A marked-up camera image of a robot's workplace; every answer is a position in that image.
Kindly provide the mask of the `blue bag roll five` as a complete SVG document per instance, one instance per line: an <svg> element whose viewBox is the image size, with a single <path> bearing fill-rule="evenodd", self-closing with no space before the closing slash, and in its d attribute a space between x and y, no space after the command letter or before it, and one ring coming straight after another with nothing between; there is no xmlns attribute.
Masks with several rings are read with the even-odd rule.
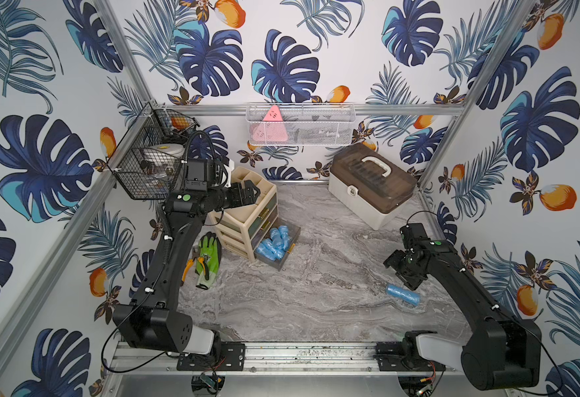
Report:
<svg viewBox="0 0 580 397"><path fill-rule="evenodd" d="M396 299L400 299L401 301L406 302L414 307L419 306L419 304L420 304L420 295L419 294L417 294L413 291L398 287L396 285L388 284L386 287L386 293L388 295L390 295Z"/></svg>

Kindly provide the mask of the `blue bag roll three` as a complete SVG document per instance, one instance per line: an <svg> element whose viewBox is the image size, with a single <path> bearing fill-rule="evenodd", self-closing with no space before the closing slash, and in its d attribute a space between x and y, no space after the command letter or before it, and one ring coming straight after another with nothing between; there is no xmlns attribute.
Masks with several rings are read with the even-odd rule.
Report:
<svg viewBox="0 0 580 397"><path fill-rule="evenodd" d="M271 228L269 234L273 246L276 248L283 248L283 243L278 228Z"/></svg>

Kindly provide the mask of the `blue bag roll one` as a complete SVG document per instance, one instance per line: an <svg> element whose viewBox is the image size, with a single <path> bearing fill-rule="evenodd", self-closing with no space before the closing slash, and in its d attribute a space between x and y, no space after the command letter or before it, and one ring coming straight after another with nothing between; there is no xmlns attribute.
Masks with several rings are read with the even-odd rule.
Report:
<svg viewBox="0 0 580 397"><path fill-rule="evenodd" d="M265 238L257 247L256 251L261 255L269 259L270 261L277 261L277 248L273 245L273 243L268 239Z"/></svg>

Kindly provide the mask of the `blue bag roll four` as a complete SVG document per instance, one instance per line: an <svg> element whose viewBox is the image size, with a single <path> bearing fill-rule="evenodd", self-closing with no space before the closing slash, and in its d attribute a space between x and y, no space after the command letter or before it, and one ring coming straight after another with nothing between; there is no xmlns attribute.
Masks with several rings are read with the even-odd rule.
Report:
<svg viewBox="0 0 580 397"><path fill-rule="evenodd" d="M280 237L283 243L283 250L287 251L290 246L290 236L289 236L289 229L286 225L282 225L278 228Z"/></svg>

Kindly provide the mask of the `transparent bottom drawer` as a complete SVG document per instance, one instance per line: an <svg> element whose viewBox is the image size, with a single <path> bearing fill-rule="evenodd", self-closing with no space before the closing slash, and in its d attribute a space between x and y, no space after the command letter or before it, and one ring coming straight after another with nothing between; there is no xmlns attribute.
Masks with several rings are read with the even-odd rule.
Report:
<svg viewBox="0 0 580 397"><path fill-rule="evenodd" d="M300 234L300 226L277 218L261 235L262 239L255 248L255 258L280 271L298 244Z"/></svg>

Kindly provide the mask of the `blue bag roll two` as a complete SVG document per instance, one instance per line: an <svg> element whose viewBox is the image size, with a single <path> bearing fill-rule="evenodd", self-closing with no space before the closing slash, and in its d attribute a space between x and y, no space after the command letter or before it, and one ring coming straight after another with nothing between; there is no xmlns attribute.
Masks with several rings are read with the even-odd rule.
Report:
<svg viewBox="0 0 580 397"><path fill-rule="evenodd" d="M274 247L274 248L273 248L273 253L275 254L275 257L276 257L278 260L280 260L280 261L281 261L281 260L283 260L283 258L284 258L284 257L285 257L285 255L286 255L286 251L285 251L285 250L283 250L283 248L276 248L276 247Z"/></svg>

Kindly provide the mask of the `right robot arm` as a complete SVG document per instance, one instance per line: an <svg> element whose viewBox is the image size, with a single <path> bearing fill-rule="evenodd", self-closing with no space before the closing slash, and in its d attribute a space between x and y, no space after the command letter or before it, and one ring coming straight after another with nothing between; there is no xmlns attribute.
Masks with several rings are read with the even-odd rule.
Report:
<svg viewBox="0 0 580 397"><path fill-rule="evenodd" d="M533 387L539 382L541 330L531 320L515 319L462 265L446 240L433 240L420 223L400 229L404 248L385 261L410 290L429 278L439 281L470 326L467 343L436 332L407 332L407 354L465 374L478 390Z"/></svg>

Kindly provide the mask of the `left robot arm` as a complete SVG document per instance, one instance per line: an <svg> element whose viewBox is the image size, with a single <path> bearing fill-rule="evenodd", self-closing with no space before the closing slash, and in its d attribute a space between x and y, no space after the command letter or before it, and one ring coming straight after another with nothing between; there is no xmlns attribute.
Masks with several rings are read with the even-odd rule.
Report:
<svg viewBox="0 0 580 397"><path fill-rule="evenodd" d="M177 310L179 289L193 245L210 212L252 205L261 195L250 180L233 183L218 160L186 160L176 188L164 201L162 240L129 304L113 321L133 348L208 356L216 334Z"/></svg>

